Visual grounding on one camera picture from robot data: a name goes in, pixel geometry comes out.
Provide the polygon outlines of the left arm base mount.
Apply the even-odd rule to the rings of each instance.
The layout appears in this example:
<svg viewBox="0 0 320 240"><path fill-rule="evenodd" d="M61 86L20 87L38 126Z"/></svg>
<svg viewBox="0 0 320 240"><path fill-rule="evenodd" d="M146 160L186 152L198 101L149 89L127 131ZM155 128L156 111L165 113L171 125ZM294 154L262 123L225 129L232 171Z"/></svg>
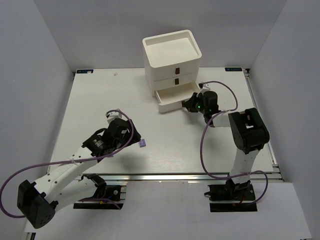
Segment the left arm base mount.
<svg viewBox="0 0 320 240"><path fill-rule="evenodd" d="M81 200L73 204L75 210L121 210L126 198L126 190L123 185L108 184L97 174L82 176L81 179L93 181L96 191L87 200Z"/></svg>

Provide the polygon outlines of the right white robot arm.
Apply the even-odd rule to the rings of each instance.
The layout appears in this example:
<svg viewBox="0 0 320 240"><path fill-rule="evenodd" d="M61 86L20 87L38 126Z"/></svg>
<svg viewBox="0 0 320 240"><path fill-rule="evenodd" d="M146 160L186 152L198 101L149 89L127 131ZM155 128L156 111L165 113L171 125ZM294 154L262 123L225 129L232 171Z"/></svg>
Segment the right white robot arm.
<svg viewBox="0 0 320 240"><path fill-rule="evenodd" d="M209 127L231 129L236 154L232 169L225 179L231 181L231 184L238 189L246 188L250 184L254 161L270 140L269 131L258 110L255 107L241 112L220 110L218 95L214 91L195 92L189 100L183 101L181 105L190 113L203 115L206 126L200 139L200 163L204 172L213 179L221 180L222 177L212 175L205 167L203 158L205 134Z"/></svg>

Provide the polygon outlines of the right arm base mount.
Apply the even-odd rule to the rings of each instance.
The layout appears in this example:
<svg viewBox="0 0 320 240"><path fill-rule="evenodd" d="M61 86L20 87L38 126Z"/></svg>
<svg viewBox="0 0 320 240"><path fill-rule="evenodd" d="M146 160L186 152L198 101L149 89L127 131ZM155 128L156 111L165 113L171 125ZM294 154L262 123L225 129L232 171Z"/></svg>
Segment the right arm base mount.
<svg viewBox="0 0 320 240"><path fill-rule="evenodd" d="M225 184L208 185L209 191L204 193L209 198L211 213L245 213L257 212L254 203L256 195L250 180L235 184L229 179Z"/></svg>

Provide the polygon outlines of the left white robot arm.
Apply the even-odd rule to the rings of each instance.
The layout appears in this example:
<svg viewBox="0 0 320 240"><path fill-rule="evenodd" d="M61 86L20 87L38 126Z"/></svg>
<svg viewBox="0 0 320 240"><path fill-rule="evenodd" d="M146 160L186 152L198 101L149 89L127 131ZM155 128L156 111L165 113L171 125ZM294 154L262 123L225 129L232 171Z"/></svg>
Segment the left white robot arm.
<svg viewBox="0 0 320 240"><path fill-rule="evenodd" d="M23 181L18 187L17 207L33 228L48 224L56 212L82 200L99 201L107 184L98 174L84 175L89 168L115 151L141 140L130 120L115 118L85 140L70 163L61 163L52 172L33 182Z"/></svg>

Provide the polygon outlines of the brown top drawer tab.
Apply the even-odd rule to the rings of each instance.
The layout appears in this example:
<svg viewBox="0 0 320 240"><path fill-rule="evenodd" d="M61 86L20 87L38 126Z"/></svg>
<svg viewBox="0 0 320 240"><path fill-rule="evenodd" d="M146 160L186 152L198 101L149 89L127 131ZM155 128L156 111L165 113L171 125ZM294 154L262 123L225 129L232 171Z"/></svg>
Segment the brown top drawer tab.
<svg viewBox="0 0 320 240"><path fill-rule="evenodd" d="M175 74L178 75L179 73L180 73L180 68L178 67L175 69Z"/></svg>

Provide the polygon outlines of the white three-drawer cabinet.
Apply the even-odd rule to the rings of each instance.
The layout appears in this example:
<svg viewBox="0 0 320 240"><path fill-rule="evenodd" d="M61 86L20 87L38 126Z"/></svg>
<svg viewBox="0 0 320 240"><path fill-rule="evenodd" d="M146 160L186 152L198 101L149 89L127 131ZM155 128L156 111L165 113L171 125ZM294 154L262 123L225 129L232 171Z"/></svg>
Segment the white three-drawer cabinet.
<svg viewBox="0 0 320 240"><path fill-rule="evenodd" d="M197 79L202 53L190 30L145 37L142 46L145 79L152 96L155 91ZM179 74L175 74L176 68L180 69Z"/></svg>

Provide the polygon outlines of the white bottom drawer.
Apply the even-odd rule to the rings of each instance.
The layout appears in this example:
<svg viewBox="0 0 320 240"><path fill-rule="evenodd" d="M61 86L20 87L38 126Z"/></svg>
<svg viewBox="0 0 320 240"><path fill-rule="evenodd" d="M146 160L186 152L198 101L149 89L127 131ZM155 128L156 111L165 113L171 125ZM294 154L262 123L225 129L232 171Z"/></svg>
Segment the white bottom drawer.
<svg viewBox="0 0 320 240"><path fill-rule="evenodd" d="M193 93L199 91L200 88L195 82L155 91L158 112L164 114L180 109L183 101L189 100Z"/></svg>

